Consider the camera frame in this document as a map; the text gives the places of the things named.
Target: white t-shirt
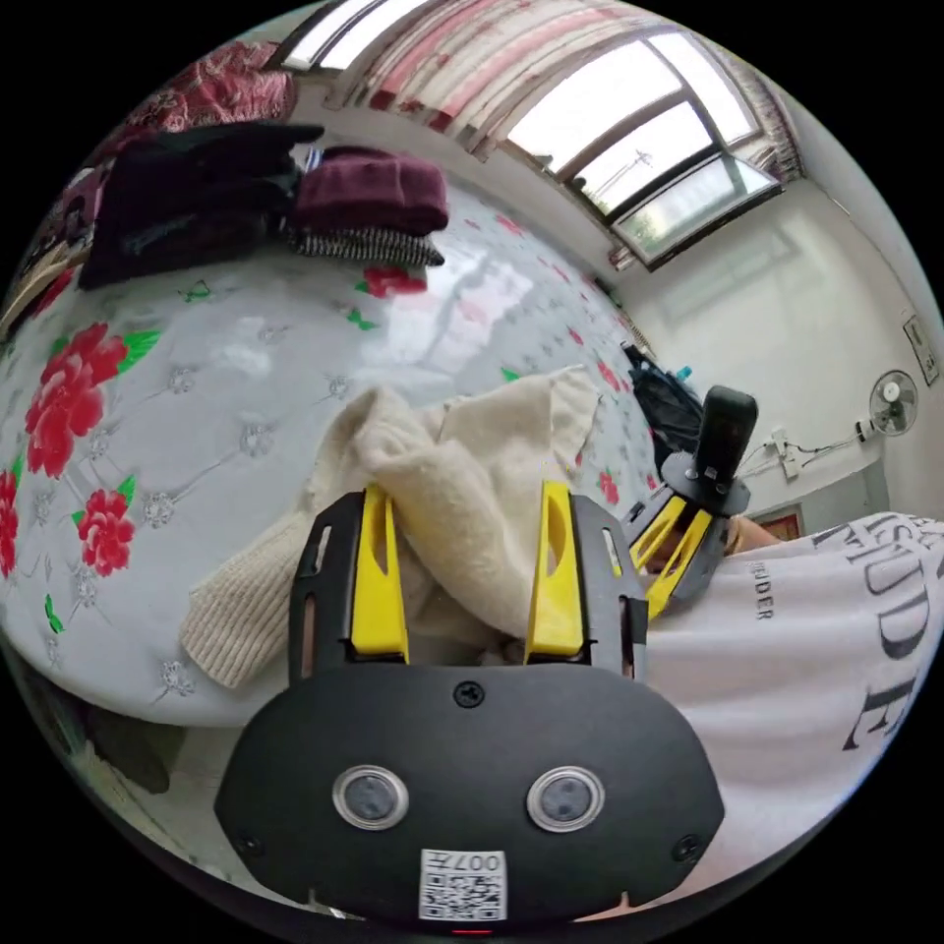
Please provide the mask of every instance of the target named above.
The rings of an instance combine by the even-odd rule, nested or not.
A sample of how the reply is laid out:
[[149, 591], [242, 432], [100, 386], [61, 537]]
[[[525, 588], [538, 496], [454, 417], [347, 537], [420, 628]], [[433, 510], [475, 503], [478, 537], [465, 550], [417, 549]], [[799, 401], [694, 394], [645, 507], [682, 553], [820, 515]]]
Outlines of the white t-shirt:
[[724, 560], [649, 630], [648, 680], [697, 731], [727, 814], [688, 880], [714, 885], [797, 839], [861, 783], [944, 627], [944, 524], [871, 515]]

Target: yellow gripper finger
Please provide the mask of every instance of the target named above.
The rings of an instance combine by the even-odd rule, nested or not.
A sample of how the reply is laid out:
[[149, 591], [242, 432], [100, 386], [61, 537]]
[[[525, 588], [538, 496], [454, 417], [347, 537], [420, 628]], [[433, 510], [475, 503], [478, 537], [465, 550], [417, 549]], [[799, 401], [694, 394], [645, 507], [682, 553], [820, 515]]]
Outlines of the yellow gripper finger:
[[359, 656], [399, 657], [409, 662], [393, 502], [376, 485], [368, 486], [364, 496], [351, 644]]
[[637, 571], [641, 570], [662, 547], [685, 511], [685, 499], [676, 495], [656, 515], [652, 524], [636, 539], [629, 549], [629, 557]]
[[545, 482], [541, 493], [541, 532], [524, 661], [527, 664], [532, 656], [570, 659], [580, 653], [583, 645], [580, 578], [570, 492], [560, 482]]
[[650, 620], [653, 620], [666, 608], [669, 598], [679, 585], [682, 575], [704, 540], [705, 534], [711, 526], [711, 521], [711, 515], [707, 511], [699, 511], [695, 515], [662, 573], [656, 577], [649, 587], [646, 599], [649, 601]]

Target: wall socket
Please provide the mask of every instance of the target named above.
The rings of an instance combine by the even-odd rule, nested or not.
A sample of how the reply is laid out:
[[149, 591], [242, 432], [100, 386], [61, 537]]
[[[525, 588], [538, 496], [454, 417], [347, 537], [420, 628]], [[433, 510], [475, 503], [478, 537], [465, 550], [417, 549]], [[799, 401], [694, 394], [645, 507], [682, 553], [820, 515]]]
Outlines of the wall socket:
[[799, 475], [801, 468], [797, 458], [797, 450], [790, 445], [787, 439], [787, 431], [782, 426], [778, 426], [771, 431], [770, 441], [777, 450], [787, 481], [791, 482]]

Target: wall fan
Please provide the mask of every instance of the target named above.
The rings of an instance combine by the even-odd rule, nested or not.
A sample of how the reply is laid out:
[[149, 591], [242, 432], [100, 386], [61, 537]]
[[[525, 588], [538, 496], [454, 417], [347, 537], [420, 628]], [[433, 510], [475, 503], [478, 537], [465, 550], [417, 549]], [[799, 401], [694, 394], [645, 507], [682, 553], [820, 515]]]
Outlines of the wall fan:
[[882, 436], [901, 436], [914, 424], [917, 417], [917, 388], [903, 371], [883, 374], [868, 398], [868, 419], [855, 424], [861, 442], [876, 433]]

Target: picture frame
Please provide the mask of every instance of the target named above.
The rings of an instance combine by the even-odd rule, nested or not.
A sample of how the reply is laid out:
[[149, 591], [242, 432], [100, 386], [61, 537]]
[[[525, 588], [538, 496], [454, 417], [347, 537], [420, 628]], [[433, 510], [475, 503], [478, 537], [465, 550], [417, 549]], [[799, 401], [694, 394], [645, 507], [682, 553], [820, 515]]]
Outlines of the picture frame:
[[912, 351], [920, 364], [924, 382], [931, 386], [941, 376], [941, 369], [937, 363], [937, 356], [931, 347], [924, 325], [918, 315], [912, 315], [904, 324], [905, 334], [912, 345]]
[[780, 508], [754, 519], [768, 534], [781, 541], [796, 541], [805, 535], [803, 516], [798, 504]]

